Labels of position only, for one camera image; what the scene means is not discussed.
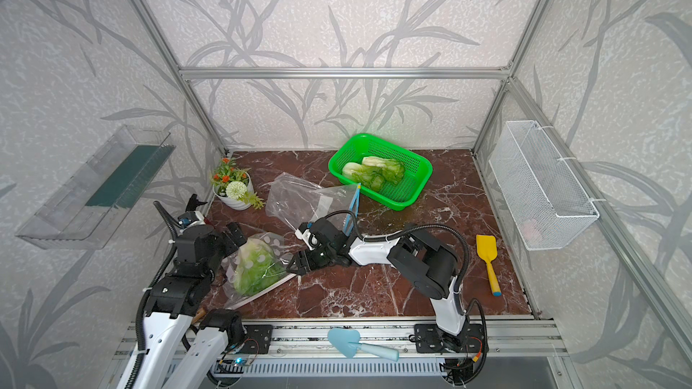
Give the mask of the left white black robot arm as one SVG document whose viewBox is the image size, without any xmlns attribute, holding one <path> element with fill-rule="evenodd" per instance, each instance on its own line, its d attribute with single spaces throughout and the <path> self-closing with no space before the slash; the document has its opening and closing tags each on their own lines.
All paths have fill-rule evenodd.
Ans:
<svg viewBox="0 0 692 389">
<path fill-rule="evenodd" d="M 169 230 L 171 249 L 143 291 L 135 319 L 136 344 L 118 383 L 121 388 L 197 388 L 218 358 L 248 339 L 238 312 L 210 311 L 198 324 L 185 357 L 175 369 L 169 367 L 223 259 L 247 241 L 239 229 L 218 232 L 199 212 L 201 205 L 191 196 L 185 212 L 174 217 L 160 202 L 154 204 Z"/>
</svg>

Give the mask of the chinese cabbage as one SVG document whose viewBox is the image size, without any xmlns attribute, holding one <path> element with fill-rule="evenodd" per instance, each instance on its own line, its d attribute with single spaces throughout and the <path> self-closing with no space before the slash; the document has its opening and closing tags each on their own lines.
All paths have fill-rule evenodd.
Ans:
<svg viewBox="0 0 692 389">
<path fill-rule="evenodd" d="M 361 163 L 364 166 L 376 167 L 385 180 L 394 185 L 398 185 L 405 177 L 405 164 L 393 158 L 369 156 L 363 158 Z"/>
</svg>

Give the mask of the blue-zip clear bag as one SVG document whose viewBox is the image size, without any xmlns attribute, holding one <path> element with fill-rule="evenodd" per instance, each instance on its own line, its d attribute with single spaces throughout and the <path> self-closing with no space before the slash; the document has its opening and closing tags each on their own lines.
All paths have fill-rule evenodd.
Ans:
<svg viewBox="0 0 692 389">
<path fill-rule="evenodd" d="M 302 223 L 311 223 L 327 214 L 349 210 L 358 214 L 360 185 L 321 187 L 288 173 L 279 175 L 270 186 L 265 210 L 296 231 Z"/>
</svg>

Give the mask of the green circuit board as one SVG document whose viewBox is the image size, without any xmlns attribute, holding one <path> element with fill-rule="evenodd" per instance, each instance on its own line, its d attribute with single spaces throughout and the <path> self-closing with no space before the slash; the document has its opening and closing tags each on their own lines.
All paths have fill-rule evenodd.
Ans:
<svg viewBox="0 0 692 389">
<path fill-rule="evenodd" d="M 227 373 L 240 373 L 242 368 L 252 366 L 255 360 L 256 357 L 222 358 L 217 365 Z"/>
</svg>

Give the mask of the dotted clear bag with lettuce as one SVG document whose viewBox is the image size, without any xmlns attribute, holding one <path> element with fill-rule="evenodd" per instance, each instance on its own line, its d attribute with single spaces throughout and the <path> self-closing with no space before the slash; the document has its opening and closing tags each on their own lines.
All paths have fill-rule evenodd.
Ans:
<svg viewBox="0 0 692 389">
<path fill-rule="evenodd" d="M 292 254 L 283 237 L 271 232 L 250 236 L 222 261 L 226 296 L 223 307 L 239 309 L 296 277 L 287 270 L 290 259 Z"/>
</svg>

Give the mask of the white pot artificial flowers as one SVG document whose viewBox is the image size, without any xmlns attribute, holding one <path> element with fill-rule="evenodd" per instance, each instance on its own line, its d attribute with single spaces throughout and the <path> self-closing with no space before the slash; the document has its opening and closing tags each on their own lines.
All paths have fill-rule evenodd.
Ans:
<svg viewBox="0 0 692 389">
<path fill-rule="evenodd" d="M 250 172 L 238 167 L 235 158 L 221 158 L 211 174 L 211 184 L 214 194 L 236 211 L 259 210 L 265 206 L 264 200 L 254 190 Z"/>
</svg>

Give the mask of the clear acrylic wall shelf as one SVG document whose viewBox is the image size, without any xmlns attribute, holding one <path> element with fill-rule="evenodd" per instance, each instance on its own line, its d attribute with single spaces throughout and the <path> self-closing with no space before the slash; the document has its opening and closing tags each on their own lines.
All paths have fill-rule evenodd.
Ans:
<svg viewBox="0 0 692 389">
<path fill-rule="evenodd" d="M 101 250 L 175 149 L 169 131 L 121 126 L 16 236 L 42 250 Z"/>
</svg>

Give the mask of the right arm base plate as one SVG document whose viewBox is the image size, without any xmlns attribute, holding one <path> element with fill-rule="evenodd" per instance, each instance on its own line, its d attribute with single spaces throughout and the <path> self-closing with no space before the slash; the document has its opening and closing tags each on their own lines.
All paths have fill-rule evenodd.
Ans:
<svg viewBox="0 0 692 389">
<path fill-rule="evenodd" d="M 409 341 L 416 345 L 417 353 L 476 355 L 488 351 L 485 327 L 480 323 L 466 323 L 458 335 L 450 335 L 435 324 L 416 324 Z"/>
</svg>

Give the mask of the green plastic basket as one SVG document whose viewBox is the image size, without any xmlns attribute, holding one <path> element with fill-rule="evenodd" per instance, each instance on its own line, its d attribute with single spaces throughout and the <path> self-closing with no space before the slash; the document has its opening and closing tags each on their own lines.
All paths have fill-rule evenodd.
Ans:
<svg viewBox="0 0 692 389">
<path fill-rule="evenodd" d="M 402 211 L 416 202 L 433 167 L 429 160 L 408 149 L 361 133 L 332 156 L 329 170 L 344 185 L 359 185 L 365 196 Z"/>
</svg>

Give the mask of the yellow spatula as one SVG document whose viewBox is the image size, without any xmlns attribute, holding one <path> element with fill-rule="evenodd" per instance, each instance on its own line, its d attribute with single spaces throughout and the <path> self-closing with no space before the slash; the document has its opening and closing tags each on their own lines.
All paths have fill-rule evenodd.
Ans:
<svg viewBox="0 0 692 389">
<path fill-rule="evenodd" d="M 477 254 L 486 264 L 488 273 L 488 282 L 495 297 L 501 296 L 502 292 L 499 286 L 493 261 L 497 258 L 497 239 L 491 235 L 478 235 L 476 239 Z"/>
</svg>

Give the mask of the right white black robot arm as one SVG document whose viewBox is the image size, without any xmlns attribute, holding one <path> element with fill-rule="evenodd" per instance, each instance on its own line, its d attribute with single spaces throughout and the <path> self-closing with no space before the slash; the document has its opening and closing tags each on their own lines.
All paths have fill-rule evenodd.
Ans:
<svg viewBox="0 0 692 389">
<path fill-rule="evenodd" d="M 290 259 L 289 273 L 304 276 L 332 266 L 391 266 L 430 299 L 439 336 L 434 350 L 463 351 L 469 335 L 461 287 L 470 266 L 470 247 L 459 232 L 443 224 L 409 224 L 398 232 L 365 236 L 355 212 L 338 210 L 302 223 L 296 236 L 307 248 Z"/>
</svg>

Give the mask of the chinese cabbage front one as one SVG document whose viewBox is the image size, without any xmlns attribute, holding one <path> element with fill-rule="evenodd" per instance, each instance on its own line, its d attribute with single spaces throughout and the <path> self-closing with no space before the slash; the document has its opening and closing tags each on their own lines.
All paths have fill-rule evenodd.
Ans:
<svg viewBox="0 0 692 389">
<path fill-rule="evenodd" d="M 342 169 L 342 175 L 374 192 L 380 192 L 387 183 L 376 167 L 368 167 L 355 162 L 347 163 Z"/>
</svg>

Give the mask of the red spray bottle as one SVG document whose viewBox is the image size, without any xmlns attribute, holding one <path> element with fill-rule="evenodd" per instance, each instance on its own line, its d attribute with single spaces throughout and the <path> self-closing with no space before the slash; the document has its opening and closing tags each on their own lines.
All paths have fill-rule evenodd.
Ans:
<svg viewBox="0 0 692 389">
<path fill-rule="evenodd" d="M 204 217 L 204 209 L 207 208 L 208 201 L 202 201 L 198 198 L 198 194 L 192 194 L 187 200 L 185 213 L 199 213 L 199 217 Z"/>
</svg>

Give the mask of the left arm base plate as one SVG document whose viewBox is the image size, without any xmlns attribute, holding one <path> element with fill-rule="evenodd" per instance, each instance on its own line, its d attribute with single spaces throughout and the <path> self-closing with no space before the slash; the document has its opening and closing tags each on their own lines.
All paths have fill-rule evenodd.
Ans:
<svg viewBox="0 0 692 389">
<path fill-rule="evenodd" d="M 244 326 L 246 340 L 239 352 L 247 355 L 267 355 L 270 351 L 273 326 L 271 324 L 251 324 Z"/>
</svg>

